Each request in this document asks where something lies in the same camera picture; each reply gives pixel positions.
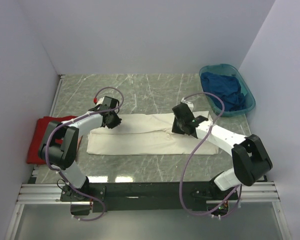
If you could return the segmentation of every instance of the blue garment in basket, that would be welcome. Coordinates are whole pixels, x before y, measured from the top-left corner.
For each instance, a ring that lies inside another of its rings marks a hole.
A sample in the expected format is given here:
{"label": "blue garment in basket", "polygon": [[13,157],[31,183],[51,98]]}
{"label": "blue garment in basket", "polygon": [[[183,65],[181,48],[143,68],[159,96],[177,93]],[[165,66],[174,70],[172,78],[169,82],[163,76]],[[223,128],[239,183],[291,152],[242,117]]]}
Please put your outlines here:
{"label": "blue garment in basket", "polygon": [[[203,72],[200,79],[204,92],[217,95],[223,101],[224,111],[232,112],[246,108],[245,96],[241,93],[240,83],[235,76]],[[210,98],[219,109],[222,109],[221,103],[215,97]]]}

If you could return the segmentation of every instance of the white wall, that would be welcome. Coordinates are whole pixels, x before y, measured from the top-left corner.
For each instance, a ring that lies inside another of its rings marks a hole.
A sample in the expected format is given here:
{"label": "white wall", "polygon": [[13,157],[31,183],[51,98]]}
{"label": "white wall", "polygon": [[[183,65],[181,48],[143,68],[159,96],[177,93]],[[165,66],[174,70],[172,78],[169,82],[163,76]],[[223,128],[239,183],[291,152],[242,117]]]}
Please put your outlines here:
{"label": "white wall", "polygon": [[300,240],[300,0],[276,0],[239,71],[251,89],[248,116],[273,162],[293,239]]}
{"label": "white wall", "polygon": [[15,0],[0,0],[0,239],[21,183],[36,119],[49,114],[58,76]]}
{"label": "white wall", "polygon": [[19,0],[59,74],[239,67],[274,0]]}

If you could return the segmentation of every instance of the teal plastic basket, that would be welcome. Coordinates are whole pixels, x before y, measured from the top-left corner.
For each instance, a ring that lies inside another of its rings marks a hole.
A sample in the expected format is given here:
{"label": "teal plastic basket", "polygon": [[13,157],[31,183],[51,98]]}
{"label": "teal plastic basket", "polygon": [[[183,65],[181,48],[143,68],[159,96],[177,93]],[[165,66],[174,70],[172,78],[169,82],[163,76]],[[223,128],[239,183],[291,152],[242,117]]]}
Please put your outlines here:
{"label": "teal plastic basket", "polygon": [[[201,74],[205,72],[210,72],[218,75],[234,76],[238,79],[241,85],[241,93],[243,93],[245,97],[246,108],[239,111],[224,111],[222,117],[233,117],[233,116],[243,115],[250,112],[256,106],[256,100],[254,96],[252,95],[244,79],[242,78],[242,76],[234,66],[231,66],[229,64],[204,66],[203,68],[200,69],[199,76],[201,77]],[[212,108],[212,111],[218,115],[220,114],[221,109],[215,105],[214,101],[212,101],[211,98],[213,97],[207,95],[207,99]]]}

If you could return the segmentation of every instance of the red cloth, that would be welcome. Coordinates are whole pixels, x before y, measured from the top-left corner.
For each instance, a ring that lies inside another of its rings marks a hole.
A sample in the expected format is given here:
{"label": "red cloth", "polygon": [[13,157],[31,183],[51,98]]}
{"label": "red cloth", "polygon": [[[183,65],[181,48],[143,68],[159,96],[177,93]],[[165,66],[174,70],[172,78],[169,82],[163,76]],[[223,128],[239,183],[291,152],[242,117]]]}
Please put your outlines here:
{"label": "red cloth", "polygon": [[40,118],[36,122],[33,138],[32,138],[29,150],[28,150],[28,156],[26,159],[26,163],[27,164],[38,164],[38,165],[46,164],[46,162],[44,160],[39,158],[38,150],[39,150],[41,141],[44,138],[48,124],[53,120],[62,122],[62,121],[67,121],[67,120],[71,120],[71,119],[75,119],[75,118],[76,118],[76,116],[65,116],[65,117],[45,116],[43,118]]}

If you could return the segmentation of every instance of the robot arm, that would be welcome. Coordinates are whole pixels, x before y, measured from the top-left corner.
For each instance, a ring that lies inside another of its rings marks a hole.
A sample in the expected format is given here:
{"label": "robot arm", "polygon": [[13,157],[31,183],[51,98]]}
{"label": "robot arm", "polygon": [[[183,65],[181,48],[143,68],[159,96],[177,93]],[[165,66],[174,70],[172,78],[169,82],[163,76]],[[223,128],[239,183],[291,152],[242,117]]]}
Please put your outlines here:
{"label": "robot arm", "polygon": [[[203,139],[213,125],[206,117],[194,117],[186,103],[175,106],[172,111],[175,116],[173,133]],[[221,191],[239,184],[251,186],[273,167],[260,138],[254,134],[244,136],[215,125],[207,141],[232,156],[233,168],[218,174],[210,181]]]}
{"label": "robot arm", "polygon": [[[91,114],[97,111],[114,109],[119,104],[119,101],[112,97],[104,97],[103,101],[99,101],[98,105],[89,109],[86,114]],[[88,134],[92,129],[107,126],[113,129],[121,123],[121,119],[114,111],[109,111],[101,114],[92,114],[77,122],[69,124],[59,129],[53,136],[49,146],[49,161],[54,168],[68,179],[68,181],[81,192],[87,192],[89,188],[89,179],[81,172],[75,159],[77,155],[78,139],[82,135]],[[46,159],[47,140],[52,131],[61,125],[61,122],[51,121],[45,131],[42,139],[38,155],[41,159]]]}

